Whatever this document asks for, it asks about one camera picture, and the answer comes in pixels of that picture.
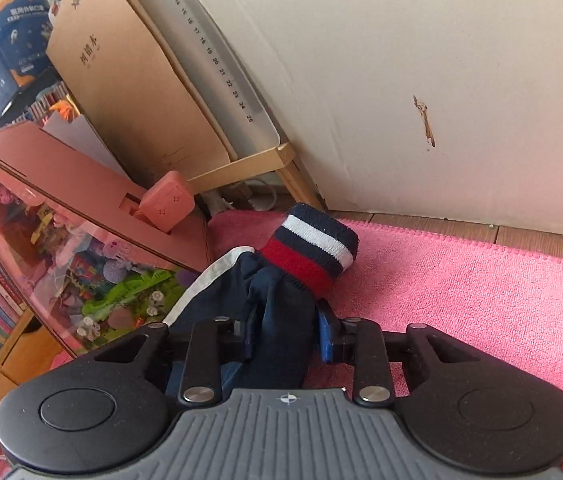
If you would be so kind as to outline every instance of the gray textured platform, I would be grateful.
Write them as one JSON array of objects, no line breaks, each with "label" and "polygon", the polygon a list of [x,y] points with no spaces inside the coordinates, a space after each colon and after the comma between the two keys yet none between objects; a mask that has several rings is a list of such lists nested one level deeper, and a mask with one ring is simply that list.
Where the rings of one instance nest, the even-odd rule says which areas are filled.
[{"label": "gray textured platform", "polygon": [[[8,480],[57,478],[18,469]],[[235,390],[182,415],[151,454],[98,480],[468,480],[405,437],[395,416],[341,390]],[[563,480],[552,469],[526,477]]]}]

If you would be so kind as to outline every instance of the pink box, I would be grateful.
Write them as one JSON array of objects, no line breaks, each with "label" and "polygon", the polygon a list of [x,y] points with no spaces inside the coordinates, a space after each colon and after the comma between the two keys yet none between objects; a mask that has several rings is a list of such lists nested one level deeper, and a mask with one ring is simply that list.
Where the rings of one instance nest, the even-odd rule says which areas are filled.
[{"label": "pink box", "polygon": [[147,193],[33,123],[0,130],[0,263],[73,355],[163,319],[209,265],[192,200],[176,175]]}]

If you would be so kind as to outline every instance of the navy blue pants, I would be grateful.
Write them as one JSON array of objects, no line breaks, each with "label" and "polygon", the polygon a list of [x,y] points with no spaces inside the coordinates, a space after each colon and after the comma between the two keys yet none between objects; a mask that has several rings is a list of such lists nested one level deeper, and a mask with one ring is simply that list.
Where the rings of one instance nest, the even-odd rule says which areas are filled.
[{"label": "navy blue pants", "polygon": [[[232,268],[194,296],[171,330],[189,331],[196,322],[216,316],[249,325],[255,338],[254,355],[244,364],[222,366],[225,398],[233,388],[300,388],[313,348],[315,302],[302,282],[261,254],[246,251]],[[167,394],[177,395],[183,370],[184,363],[174,364]]]}]

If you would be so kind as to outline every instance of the pink cube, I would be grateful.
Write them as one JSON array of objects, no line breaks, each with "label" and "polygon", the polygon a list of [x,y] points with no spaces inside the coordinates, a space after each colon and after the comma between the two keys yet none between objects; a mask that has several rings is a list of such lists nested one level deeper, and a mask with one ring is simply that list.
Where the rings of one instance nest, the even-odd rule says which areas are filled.
[{"label": "pink cube", "polygon": [[179,171],[169,171],[142,197],[140,212],[160,231],[170,232],[195,207],[193,190]]}]

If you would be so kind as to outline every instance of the pink towel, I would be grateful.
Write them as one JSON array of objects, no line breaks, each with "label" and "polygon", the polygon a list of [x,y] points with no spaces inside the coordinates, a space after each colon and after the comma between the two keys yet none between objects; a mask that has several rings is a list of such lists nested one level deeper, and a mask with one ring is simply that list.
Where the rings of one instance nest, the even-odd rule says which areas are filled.
[{"label": "pink towel", "polygon": [[55,370],[55,368],[59,368],[60,366],[65,365],[66,363],[69,363],[72,360],[73,358],[68,354],[68,352],[62,350],[59,354],[57,354],[53,358],[52,363],[50,363],[49,370]]},{"label": "pink towel", "polygon": [[[209,224],[215,256],[236,246],[260,248],[283,218],[237,211],[218,215]],[[359,254],[329,297],[339,317],[367,317],[396,332],[411,322],[428,323],[563,389],[563,260],[379,224],[344,223],[359,235]],[[350,377],[349,367],[317,366],[306,385],[348,386]]]}]

